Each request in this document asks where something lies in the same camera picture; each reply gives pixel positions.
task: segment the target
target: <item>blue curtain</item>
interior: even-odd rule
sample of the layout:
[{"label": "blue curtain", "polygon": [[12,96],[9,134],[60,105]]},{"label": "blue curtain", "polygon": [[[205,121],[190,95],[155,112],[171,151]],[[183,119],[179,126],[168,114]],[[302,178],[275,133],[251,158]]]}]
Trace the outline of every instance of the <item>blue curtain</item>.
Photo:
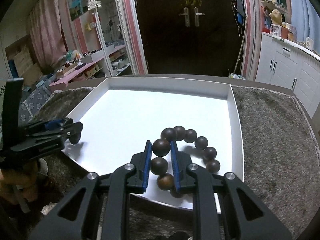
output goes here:
[{"label": "blue curtain", "polygon": [[320,17],[309,0],[291,0],[291,24],[297,28],[297,41],[314,40],[314,50],[320,53]]}]

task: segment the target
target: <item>drawer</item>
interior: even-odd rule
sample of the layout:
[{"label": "drawer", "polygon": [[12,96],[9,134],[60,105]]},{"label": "drawer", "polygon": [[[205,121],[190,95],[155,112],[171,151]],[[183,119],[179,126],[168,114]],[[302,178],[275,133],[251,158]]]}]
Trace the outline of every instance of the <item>drawer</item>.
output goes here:
[{"label": "drawer", "polygon": [[299,54],[291,46],[288,46],[284,43],[278,43],[277,51],[284,55],[285,57],[291,59],[295,63],[299,63]]}]

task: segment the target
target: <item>door lock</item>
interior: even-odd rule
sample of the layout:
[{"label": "door lock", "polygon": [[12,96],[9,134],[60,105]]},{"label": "door lock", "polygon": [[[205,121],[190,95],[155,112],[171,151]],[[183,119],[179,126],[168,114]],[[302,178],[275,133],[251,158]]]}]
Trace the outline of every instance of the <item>door lock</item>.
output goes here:
[{"label": "door lock", "polygon": [[199,27],[200,23],[199,23],[199,15],[205,15],[204,13],[199,13],[199,9],[197,7],[194,8],[195,11],[195,26]]},{"label": "door lock", "polygon": [[184,16],[186,27],[190,27],[189,9],[187,7],[183,8],[183,13],[179,13],[179,16]]}]

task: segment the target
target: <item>mirror frame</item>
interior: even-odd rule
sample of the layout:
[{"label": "mirror frame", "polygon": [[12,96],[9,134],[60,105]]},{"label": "mirror frame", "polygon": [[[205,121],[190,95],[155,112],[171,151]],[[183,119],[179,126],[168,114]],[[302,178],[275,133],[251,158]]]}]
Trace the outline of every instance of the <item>mirror frame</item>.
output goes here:
[{"label": "mirror frame", "polygon": [[[118,17],[119,17],[119,22],[120,22],[120,26],[121,26],[121,30],[122,30],[122,35],[124,38],[124,44],[126,47],[126,51],[127,51],[127,56],[129,59],[129,63],[130,63],[130,67],[131,67],[131,71],[133,75],[137,75],[139,74],[138,72],[138,68],[137,68],[137,64],[136,64],[136,60],[134,57],[134,53],[132,51],[132,43],[130,40],[130,36],[129,36],[129,31],[128,31],[128,25],[127,25],[127,21],[125,18],[125,10],[124,10],[124,5],[123,5],[123,0],[115,0],[116,1],[116,7],[117,7],[117,12],[118,12]],[[96,30],[97,30],[97,34],[98,34],[98,38],[101,44],[101,48],[103,50],[103,54],[106,60],[106,65],[109,71],[109,75],[108,76],[115,76],[114,72],[113,72],[113,67],[109,58],[109,55],[106,52],[106,44],[105,44],[105,40],[104,37],[102,35],[102,29],[101,29],[101,24],[100,24],[100,20],[99,20],[99,16],[98,16],[98,8],[95,7],[92,10],[92,13],[94,14],[94,18],[95,18],[95,25],[96,25]]]}]

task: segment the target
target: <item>cabinet door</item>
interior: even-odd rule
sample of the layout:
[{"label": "cabinet door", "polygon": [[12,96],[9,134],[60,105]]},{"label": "cabinet door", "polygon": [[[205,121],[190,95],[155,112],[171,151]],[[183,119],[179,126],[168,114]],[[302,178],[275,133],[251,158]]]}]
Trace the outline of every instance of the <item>cabinet door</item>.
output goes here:
[{"label": "cabinet door", "polygon": [[270,84],[272,69],[276,56],[276,42],[272,37],[262,35],[260,59],[255,81]]},{"label": "cabinet door", "polygon": [[293,92],[312,118],[320,102],[320,63],[302,55],[302,68]]},{"label": "cabinet door", "polygon": [[270,84],[292,89],[297,71],[297,63],[277,52]]}]

